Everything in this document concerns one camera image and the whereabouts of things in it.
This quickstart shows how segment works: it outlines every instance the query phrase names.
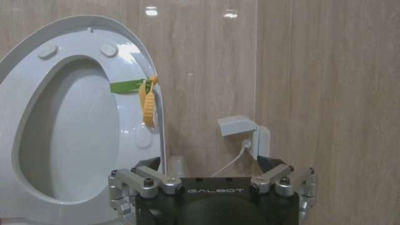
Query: screw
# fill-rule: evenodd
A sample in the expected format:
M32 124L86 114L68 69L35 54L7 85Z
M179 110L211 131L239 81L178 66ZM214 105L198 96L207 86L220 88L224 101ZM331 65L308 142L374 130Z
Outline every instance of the screw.
M155 184L155 181L154 181L152 178L144 179L143 185L144 185L146 187L151 187L154 184Z
M283 184L283 185L290 185L290 184L291 184L290 178L288 178L288 177L283 177L283 178L280 179L280 184Z

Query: metal bracket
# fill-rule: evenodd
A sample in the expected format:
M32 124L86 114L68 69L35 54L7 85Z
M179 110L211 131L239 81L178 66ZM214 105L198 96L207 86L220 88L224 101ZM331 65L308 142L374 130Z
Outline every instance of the metal bracket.
M292 196L295 191L300 196L299 224L304 223L308 212L316 204L318 176L312 168L295 171L275 182L275 191L282 196Z
M270 192L271 184L275 183L283 176L291 173L291 167L286 164L280 164L262 176L251 178L251 185L259 190L259 194Z
M179 178L168 177L147 166L114 170L108 176L110 206L119 211L119 217L124 225L136 224L135 197L154 198L163 192L175 195L182 187Z
M147 166L136 168L135 173L143 177L152 178L160 185L163 192L170 195L175 195L176 190L182 187L182 180L179 178L166 176L163 173L150 169Z

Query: white toilet lid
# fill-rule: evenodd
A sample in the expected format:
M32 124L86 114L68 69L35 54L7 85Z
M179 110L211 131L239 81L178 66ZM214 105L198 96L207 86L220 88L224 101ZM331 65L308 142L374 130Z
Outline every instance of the white toilet lid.
M102 16L59 20L14 48L0 62L3 222L115 222L111 170L159 156L166 171L166 157L159 85L148 128L138 94L111 93L110 83L155 74L138 37Z

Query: green tag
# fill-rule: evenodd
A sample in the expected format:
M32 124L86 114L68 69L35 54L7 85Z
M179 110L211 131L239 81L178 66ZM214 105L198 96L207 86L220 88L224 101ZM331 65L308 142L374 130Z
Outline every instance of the green tag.
M151 83L152 83L152 81L151 80L147 80L146 81L146 93L148 94L150 93L150 91L151 91Z
M110 84L111 92L119 94L135 92L139 90L143 81L144 79L111 83Z

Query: bathroom wall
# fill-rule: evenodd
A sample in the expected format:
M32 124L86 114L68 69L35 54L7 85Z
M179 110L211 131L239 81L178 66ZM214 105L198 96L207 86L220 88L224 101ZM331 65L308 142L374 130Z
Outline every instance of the bathroom wall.
M319 174L310 224L400 224L400 1L260 0L256 120Z
M258 0L0 0L0 58L42 26L83 14L116 19L144 42L160 75L168 152L184 155L192 176L211 175L240 151L235 137L222 138L218 118L255 119ZM244 155L222 175L254 168Z

